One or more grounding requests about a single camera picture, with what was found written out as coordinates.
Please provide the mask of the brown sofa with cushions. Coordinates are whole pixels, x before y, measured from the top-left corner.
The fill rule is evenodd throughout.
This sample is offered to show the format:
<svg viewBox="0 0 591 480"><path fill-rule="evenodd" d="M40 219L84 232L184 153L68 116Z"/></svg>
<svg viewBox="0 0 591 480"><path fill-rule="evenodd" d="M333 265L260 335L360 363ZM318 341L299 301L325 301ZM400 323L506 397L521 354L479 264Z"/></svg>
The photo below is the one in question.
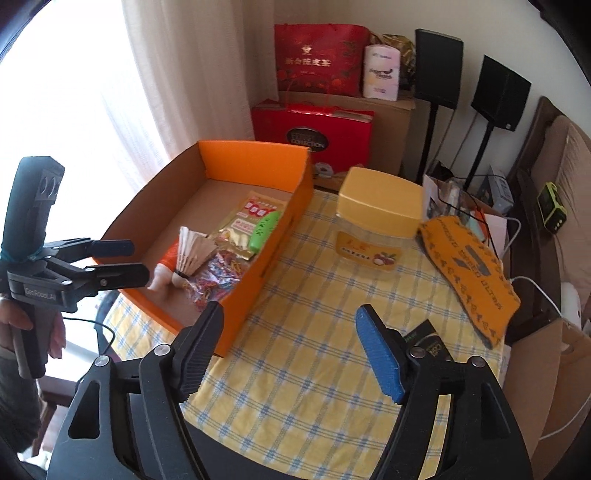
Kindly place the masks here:
<svg viewBox="0 0 591 480"><path fill-rule="evenodd" d="M546 182L557 185L567 210L557 234L544 228L537 203ZM522 222L510 252L521 298L507 334L514 343L559 317L562 282L574 285L583 317L590 317L590 137L546 97L538 102L509 185L511 215Z"/></svg>

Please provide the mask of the white rounded device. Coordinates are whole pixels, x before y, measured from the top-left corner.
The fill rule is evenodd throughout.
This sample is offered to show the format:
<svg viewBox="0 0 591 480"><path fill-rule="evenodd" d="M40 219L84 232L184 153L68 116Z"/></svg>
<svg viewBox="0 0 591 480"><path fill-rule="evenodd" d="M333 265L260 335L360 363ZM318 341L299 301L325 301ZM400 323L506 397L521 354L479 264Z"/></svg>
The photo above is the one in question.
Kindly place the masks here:
<svg viewBox="0 0 591 480"><path fill-rule="evenodd" d="M578 329L582 328L580 297L570 282L561 283L561 312L565 320Z"/></svg>

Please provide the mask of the red gift box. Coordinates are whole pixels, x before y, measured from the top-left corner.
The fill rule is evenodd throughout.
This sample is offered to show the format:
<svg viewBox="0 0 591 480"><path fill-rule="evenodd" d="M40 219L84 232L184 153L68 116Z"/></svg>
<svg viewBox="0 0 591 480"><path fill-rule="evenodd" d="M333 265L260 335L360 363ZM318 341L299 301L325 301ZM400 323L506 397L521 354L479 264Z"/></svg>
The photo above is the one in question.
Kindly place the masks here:
<svg viewBox="0 0 591 480"><path fill-rule="evenodd" d="M257 141L308 148L315 174L332 178L370 162L374 113L265 101L252 108Z"/></svg>

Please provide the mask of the orange white tube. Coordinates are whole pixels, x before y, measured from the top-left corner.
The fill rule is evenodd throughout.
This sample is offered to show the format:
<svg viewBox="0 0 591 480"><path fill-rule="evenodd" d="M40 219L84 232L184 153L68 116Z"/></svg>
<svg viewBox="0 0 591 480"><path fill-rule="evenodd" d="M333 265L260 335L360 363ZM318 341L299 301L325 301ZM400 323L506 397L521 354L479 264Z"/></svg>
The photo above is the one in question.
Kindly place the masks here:
<svg viewBox="0 0 591 480"><path fill-rule="evenodd" d="M183 287L184 280L176 273L177 260L178 241L175 241L154 267L151 283L147 287L148 291L163 292L169 285L178 289Z"/></svg>

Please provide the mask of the orange grey patterned towel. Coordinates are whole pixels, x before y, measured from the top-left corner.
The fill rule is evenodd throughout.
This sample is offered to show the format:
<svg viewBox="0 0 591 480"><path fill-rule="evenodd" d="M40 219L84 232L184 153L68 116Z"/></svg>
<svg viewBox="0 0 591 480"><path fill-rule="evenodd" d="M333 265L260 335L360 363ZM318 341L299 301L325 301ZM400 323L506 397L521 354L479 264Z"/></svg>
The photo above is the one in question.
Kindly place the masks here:
<svg viewBox="0 0 591 480"><path fill-rule="evenodd" d="M496 348L521 305L502 262L456 216L428 220L419 232L428 257L456 292L484 345Z"/></svg>

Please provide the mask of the white feather shuttlecock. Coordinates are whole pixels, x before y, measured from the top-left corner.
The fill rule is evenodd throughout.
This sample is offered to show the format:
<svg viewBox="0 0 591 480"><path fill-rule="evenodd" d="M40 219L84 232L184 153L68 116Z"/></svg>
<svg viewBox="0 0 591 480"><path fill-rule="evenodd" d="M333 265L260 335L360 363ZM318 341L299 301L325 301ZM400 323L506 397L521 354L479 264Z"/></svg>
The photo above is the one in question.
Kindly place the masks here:
<svg viewBox="0 0 591 480"><path fill-rule="evenodd" d="M182 278L191 277L211 258L216 244L207 235L181 226L178 233L177 257L174 273Z"/></svg>

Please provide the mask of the right black speaker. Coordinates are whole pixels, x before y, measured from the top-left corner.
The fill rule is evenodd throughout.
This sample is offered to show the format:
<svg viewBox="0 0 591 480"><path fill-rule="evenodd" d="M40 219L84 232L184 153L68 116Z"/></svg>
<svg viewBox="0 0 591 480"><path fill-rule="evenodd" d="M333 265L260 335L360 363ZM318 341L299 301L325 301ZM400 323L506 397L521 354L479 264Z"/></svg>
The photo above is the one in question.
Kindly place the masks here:
<svg viewBox="0 0 591 480"><path fill-rule="evenodd" d="M487 126L475 160L464 182L468 191L496 128L514 132L523 116L531 90L531 82L494 58L485 55L471 103Z"/></svg>

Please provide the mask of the pink white tissue pack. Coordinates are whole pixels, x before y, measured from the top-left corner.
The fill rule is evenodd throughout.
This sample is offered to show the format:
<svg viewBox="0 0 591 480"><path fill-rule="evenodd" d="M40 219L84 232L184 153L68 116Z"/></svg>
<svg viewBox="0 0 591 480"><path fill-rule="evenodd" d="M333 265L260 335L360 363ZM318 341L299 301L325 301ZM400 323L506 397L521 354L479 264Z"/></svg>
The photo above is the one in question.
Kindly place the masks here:
<svg viewBox="0 0 591 480"><path fill-rule="evenodd" d="M363 60L363 97L397 101L399 96L401 52L388 45L365 48Z"/></svg>

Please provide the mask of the grey blue small box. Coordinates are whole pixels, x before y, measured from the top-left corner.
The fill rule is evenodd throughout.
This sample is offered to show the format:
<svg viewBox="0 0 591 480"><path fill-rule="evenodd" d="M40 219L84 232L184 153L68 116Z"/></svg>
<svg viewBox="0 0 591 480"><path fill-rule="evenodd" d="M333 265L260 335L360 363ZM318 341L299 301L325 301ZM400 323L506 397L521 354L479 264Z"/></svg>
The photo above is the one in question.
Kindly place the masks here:
<svg viewBox="0 0 591 480"><path fill-rule="evenodd" d="M500 214L507 214L514 206L513 195L505 175L492 166L484 175L478 198Z"/></svg>

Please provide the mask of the gold red snack packet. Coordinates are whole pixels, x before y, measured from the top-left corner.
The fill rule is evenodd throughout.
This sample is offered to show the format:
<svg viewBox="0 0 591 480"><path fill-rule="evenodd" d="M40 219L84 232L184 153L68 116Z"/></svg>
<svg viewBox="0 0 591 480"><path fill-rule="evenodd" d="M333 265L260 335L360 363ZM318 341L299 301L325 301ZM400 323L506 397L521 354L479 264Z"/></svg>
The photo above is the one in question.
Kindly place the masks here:
<svg viewBox="0 0 591 480"><path fill-rule="evenodd" d="M213 240L219 248L229 250L243 260L250 261L259 254L249 251L249 238L256 224L266 214L276 210L283 213L286 207L287 201L250 191L245 200L242 200L217 227L213 233Z"/></svg>

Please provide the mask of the clear jar yellow lid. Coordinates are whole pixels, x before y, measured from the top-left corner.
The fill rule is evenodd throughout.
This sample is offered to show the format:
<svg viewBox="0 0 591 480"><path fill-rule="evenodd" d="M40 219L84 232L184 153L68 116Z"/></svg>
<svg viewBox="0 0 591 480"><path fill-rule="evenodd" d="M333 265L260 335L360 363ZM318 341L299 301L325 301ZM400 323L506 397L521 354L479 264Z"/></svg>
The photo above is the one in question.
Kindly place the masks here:
<svg viewBox="0 0 591 480"><path fill-rule="evenodd" d="M399 176L353 167L335 208L335 253L372 273L392 273L415 244L424 189Z"/></svg>

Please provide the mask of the left black speaker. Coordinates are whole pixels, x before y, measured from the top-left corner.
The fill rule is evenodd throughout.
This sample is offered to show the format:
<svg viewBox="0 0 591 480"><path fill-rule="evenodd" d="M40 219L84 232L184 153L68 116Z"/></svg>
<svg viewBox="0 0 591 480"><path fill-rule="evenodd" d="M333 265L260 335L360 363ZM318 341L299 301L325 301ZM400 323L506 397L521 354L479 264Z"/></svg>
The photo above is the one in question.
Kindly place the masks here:
<svg viewBox="0 0 591 480"><path fill-rule="evenodd" d="M440 107L455 111L458 106L464 58L464 42L457 37L415 30L415 98L429 103L430 111L416 181L426 173L436 119Z"/></svg>

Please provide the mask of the black and white small box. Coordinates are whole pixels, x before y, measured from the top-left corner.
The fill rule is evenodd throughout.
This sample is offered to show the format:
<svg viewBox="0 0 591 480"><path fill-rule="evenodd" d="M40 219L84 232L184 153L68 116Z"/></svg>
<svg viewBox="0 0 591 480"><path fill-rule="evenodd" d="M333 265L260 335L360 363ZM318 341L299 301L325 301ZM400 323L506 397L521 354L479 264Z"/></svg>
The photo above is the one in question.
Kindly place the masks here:
<svg viewBox="0 0 591 480"><path fill-rule="evenodd" d="M424 320L404 336L409 347L420 347L440 361L453 361L453 357L429 319Z"/></svg>

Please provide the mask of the green black portable radio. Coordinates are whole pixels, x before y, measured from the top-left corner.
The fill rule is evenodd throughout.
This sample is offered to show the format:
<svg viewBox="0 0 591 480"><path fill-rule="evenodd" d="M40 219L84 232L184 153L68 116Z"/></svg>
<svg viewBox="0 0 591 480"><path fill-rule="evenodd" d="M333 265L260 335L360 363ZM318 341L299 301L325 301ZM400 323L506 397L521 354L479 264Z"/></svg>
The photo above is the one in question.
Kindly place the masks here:
<svg viewBox="0 0 591 480"><path fill-rule="evenodd" d="M558 194L554 182L546 182L537 197L544 228L551 234L557 234L567 221L567 210Z"/></svg>

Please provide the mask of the black speaker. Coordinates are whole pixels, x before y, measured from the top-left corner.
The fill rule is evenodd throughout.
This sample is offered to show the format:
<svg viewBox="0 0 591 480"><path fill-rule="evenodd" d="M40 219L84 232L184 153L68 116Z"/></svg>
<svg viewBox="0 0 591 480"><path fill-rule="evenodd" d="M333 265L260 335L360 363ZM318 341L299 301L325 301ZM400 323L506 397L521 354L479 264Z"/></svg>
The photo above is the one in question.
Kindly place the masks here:
<svg viewBox="0 0 591 480"><path fill-rule="evenodd" d="M494 58L485 55L471 103L487 126L475 160L464 182L468 191L496 128L514 132L523 116L531 90L531 82Z"/></svg>
<svg viewBox="0 0 591 480"><path fill-rule="evenodd" d="M426 173L436 119L440 107L455 111L458 106L464 58L464 42L457 37L415 30L415 98L429 103L430 111L416 181Z"/></svg>

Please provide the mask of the yellow checkered tablecloth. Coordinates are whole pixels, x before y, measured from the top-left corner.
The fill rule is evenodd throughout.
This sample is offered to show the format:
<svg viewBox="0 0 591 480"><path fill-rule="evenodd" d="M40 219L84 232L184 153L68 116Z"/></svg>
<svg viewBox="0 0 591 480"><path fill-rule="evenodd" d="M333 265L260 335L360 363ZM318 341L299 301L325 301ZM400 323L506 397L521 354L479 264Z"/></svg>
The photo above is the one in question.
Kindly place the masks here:
<svg viewBox="0 0 591 480"><path fill-rule="evenodd" d="M335 195L315 192L228 354L213 362L185 419L238 454L304 479L367 479L399 408L385 396L356 334L372 305L402 332L430 321L453 358L488 349L456 293L418 246L384 278L334 248Z"/></svg>

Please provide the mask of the bag of coloured rubber bands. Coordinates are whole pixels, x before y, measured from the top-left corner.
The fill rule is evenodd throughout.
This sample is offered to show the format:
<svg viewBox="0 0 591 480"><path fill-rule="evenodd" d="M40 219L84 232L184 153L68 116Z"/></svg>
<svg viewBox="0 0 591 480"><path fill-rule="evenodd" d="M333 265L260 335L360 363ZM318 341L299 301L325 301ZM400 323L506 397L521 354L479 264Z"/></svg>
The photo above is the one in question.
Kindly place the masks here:
<svg viewBox="0 0 591 480"><path fill-rule="evenodd" d="M185 293L198 310L219 301L242 280L249 263L229 250L219 250L188 279Z"/></svg>

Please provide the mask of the red tea gift bag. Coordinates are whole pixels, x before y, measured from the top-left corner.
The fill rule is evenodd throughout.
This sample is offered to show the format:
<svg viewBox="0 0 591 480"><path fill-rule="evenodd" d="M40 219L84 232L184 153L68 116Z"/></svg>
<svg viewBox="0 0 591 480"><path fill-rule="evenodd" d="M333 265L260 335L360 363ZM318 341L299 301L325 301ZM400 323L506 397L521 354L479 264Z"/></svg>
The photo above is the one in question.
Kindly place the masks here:
<svg viewBox="0 0 591 480"><path fill-rule="evenodd" d="M280 91L358 97L370 30L352 24L276 24L276 81Z"/></svg>

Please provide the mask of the large brown cardboard box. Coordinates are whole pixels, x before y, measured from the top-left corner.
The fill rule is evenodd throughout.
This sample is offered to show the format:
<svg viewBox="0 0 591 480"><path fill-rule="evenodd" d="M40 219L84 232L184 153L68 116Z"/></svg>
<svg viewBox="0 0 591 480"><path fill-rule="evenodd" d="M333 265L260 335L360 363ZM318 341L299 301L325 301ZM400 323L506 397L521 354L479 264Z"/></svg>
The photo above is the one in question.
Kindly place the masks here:
<svg viewBox="0 0 591 480"><path fill-rule="evenodd" d="M590 337L555 320L511 348L503 390L535 479L558 467L590 413Z"/></svg>

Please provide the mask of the brown carton behind table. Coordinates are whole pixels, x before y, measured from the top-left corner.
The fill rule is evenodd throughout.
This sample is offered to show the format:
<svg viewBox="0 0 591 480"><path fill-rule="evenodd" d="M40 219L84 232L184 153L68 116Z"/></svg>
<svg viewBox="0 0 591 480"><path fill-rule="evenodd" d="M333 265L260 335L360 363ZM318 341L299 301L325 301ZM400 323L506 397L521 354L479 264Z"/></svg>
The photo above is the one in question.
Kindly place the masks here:
<svg viewBox="0 0 591 480"><path fill-rule="evenodd" d="M328 104L348 110L373 111L372 151L370 168L399 175L406 150L411 117L416 107L413 95L404 91L398 101L367 99L308 92L280 92L280 100L307 103L315 106Z"/></svg>

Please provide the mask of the white curtain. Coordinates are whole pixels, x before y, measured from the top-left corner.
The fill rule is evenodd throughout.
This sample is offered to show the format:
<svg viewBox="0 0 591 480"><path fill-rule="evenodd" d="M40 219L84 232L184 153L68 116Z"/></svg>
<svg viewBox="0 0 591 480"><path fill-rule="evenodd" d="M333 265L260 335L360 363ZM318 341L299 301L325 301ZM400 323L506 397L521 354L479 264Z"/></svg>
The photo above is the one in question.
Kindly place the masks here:
<svg viewBox="0 0 591 480"><path fill-rule="evenodd" d="M272 1L125 1L139 76L171 157L250 140L250 110L279 96Z"/></svg>

